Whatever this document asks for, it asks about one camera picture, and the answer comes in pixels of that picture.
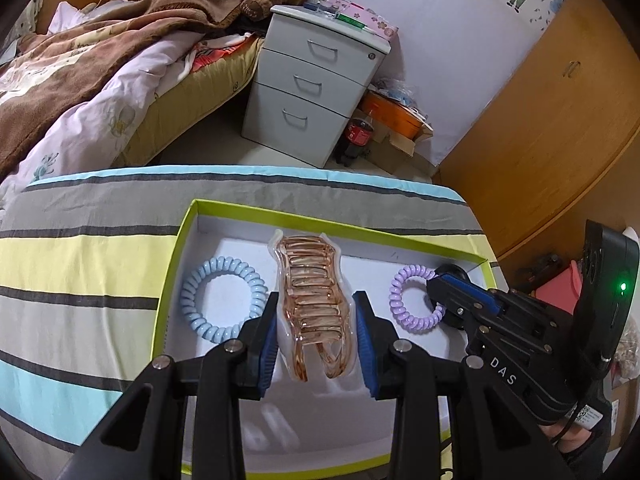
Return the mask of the rose gold hair claw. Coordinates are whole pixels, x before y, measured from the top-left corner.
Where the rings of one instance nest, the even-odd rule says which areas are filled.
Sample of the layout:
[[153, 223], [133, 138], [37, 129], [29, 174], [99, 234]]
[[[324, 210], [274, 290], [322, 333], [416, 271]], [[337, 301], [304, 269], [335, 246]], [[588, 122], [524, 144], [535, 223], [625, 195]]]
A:
[[274, 232], [269, 252], [277, 263], [277, 336], [291, 378], [308, 382], [306, 355], [317, 352], [322, 373], [352, 372], [357, 357], [357, 315], [342, 252], [326, 234]]

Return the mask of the pink plastic bin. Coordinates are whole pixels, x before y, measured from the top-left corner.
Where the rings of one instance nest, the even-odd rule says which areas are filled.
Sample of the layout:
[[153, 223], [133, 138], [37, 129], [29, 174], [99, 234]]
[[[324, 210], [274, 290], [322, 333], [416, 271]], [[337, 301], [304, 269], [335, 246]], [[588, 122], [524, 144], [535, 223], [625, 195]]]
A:
[[534, 291], [534, 297], [568, 313], [573, 313], [581, 292], [582, 271], [579, 264], [572, 260], [566, 270], [538, 287]]

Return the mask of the orange storage box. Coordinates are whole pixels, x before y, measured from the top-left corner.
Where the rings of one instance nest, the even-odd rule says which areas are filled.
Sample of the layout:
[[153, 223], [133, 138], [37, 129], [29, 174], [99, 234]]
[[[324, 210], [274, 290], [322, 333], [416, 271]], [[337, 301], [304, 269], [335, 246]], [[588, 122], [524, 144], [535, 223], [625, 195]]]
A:
[[380, 124], [410, 140], [419, 135], [423, 125], [422, 120], [407, 107], [372, 91], [363, 95], [359, 109], [363, 114], [370, 115]]

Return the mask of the striped tablecloth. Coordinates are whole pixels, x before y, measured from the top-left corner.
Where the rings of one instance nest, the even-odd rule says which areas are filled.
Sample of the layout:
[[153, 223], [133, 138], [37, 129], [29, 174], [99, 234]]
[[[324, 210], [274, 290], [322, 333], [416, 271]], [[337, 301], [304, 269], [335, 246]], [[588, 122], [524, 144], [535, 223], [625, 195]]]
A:
[[[160, 294], [194, 200], [475, 252], [492, 275], [497, 264], [471, 208], [437, 185], [250, 166], [122, 168], [32, 183], [1, 223], [1, 427], [35, 477], [56, 478], [155, 358]], [[213, 349], [262, 313], [257, 281], [265, 284], [245, 262], [207, 259], [183, 281], [180, 311]]]

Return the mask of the wooden wardrobe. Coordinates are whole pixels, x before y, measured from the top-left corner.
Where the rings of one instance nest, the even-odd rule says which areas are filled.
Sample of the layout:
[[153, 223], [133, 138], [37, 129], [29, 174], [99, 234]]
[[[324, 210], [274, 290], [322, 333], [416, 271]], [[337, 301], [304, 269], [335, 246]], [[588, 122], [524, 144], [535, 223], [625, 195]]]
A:
[[440, 163], [510, 284], [582, 253], [580, 211], [639, 134], [639, 57], [604, 0], [565, 0], [502, 91]]

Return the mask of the cola bottle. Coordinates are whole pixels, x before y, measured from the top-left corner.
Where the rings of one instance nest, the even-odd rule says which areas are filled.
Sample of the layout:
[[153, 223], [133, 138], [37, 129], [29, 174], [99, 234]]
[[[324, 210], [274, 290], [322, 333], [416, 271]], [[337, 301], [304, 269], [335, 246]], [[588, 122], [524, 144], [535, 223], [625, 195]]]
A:
[[333, 158], [349, 167], [364, 151], [374, 133], [370, 116], [352, 118], [333, 150]]

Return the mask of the grey three-drawer nightstand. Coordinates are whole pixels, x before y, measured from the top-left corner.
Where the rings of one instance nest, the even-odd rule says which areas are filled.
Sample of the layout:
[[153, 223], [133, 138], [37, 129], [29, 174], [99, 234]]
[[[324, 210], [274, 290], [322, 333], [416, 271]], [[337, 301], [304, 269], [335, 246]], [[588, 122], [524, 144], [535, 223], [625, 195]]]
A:
[[302, 6], [273, 6], [242, 137], [321, 168], [390, 43]]

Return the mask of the pink floral box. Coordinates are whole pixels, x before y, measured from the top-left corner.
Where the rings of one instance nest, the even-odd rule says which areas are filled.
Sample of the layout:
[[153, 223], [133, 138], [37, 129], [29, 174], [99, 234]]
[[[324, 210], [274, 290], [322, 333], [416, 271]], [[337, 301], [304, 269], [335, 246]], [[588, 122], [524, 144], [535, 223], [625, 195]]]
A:
[[392, 40], [398, 34], [398, 28], [390, 24], [386, 18], [351, 1], [342, 2], [340, 10], [337, 12], [337, 18], [360, 29], [367, 29], [372, 34], [387, 40]]

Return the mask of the lilac printed duvet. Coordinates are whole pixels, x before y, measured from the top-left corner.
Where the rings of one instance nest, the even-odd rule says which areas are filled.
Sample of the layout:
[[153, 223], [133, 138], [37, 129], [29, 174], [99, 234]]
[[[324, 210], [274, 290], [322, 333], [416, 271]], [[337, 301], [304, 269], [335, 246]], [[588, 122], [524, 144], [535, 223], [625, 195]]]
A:
[[1, 207], [27, 185], [53, 177], [105, 169], [142, 123], [159, 88], [178, 82], [175, 62], [207, 32], [172, 32], [136, 54], [92, 99], [66, 110], [28, 153], [1, 177]]

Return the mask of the brown fleece blanket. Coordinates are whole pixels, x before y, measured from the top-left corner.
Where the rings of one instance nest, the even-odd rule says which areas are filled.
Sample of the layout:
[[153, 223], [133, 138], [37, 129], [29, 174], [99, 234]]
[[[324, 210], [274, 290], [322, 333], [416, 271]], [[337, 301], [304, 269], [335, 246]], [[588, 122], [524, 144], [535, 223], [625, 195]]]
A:
[[1, 72], [1, 177], [26, 159], [71, 107], [94, 98], [116, 72], [172, 32], [216, 32], [241, 0], [134, 0], [65, 32], [33, 36]]

